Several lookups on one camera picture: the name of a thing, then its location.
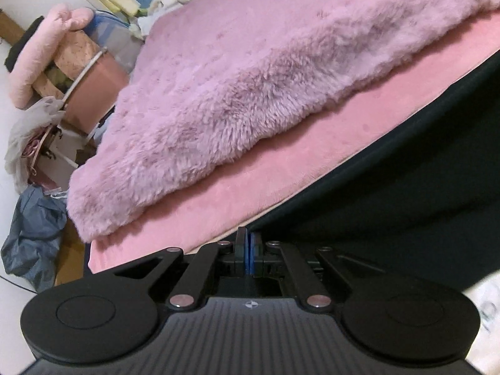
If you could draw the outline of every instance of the pink plush toy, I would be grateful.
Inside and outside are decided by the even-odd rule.
[[[69,10],[65,4],[51,8],[29,39],[9,75],[9,96],[17,108],[24,108],[33,95],[32,84],[51,63],[59,43],[69,31],[82,29],[92,21],[89,8]]]

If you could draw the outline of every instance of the wire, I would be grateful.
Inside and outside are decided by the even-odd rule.
[[[11,285],[14,285],[15,287],[17,287],[19,289],[26,290],[27,292],[30,292],[30,293],[38,294],[34,290],[31,290],[31,289],[28,289],[28,288],[26,288],[24,286],[18,285],[15,282],[12,282],[11,280],[8,280],[7,278],[3,277],[2,275],[0,275],[0,278],[3,279],[5,282],[10,283]]]

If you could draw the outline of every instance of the pink blanket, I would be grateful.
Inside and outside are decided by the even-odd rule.
[[[81,238],[112,233],[498,5],[196,0],[165,15],[117,99],[97,156],[72,176],[68,211]]]
[[[167,247],[189,252],[235,230],[434,100],[499,50],[499,35],[500,12],[467,21],[339,111],[314,115],[261,141],[239,161],[166,196],[137,221],[93,242],[89,266],[99,272]]]

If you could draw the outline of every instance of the metal pin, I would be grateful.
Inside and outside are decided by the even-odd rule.
[[[176,294],[170,298],[170,304],[176,308],[186,308],[194,303],[194,298],[189,294]]]
[[[324,294],[313,294],[307,298],[307,304],[314,308],[325,308],[330,305],[332,299]]]

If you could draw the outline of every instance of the pink mattress cover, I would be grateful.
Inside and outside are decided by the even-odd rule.
[[[436,99],[500,49],[500,12],[484,14],[349,99],[258,143],[240,160],[167,195],[136,221],[92,242],[93,272],[166,247],[191,252],[298,193]]]

